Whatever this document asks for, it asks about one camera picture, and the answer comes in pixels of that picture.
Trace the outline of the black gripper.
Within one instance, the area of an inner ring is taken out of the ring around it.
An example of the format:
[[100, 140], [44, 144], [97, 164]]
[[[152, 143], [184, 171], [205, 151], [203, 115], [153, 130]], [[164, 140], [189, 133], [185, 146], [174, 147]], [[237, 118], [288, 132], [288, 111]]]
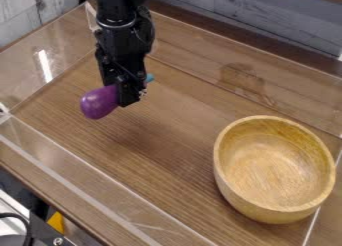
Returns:
[[140, 101], [146, 88], [145, 55], [154, 40], [149, 10], [137, 7], [122, 19], [96, 15], [96, 59], [102, 84], [117, 90], [117, 105], [126, 107]]

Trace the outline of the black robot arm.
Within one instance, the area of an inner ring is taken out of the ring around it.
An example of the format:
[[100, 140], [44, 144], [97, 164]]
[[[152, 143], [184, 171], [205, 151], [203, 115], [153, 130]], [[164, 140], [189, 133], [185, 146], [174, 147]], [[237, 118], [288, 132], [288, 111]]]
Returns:
[[117, 104], [140, 100], [146, 87], [145, 55], [152, 50], [154, 26], [145, 0], [96, 0], [96, 52], [102, 84], [113, 85]]

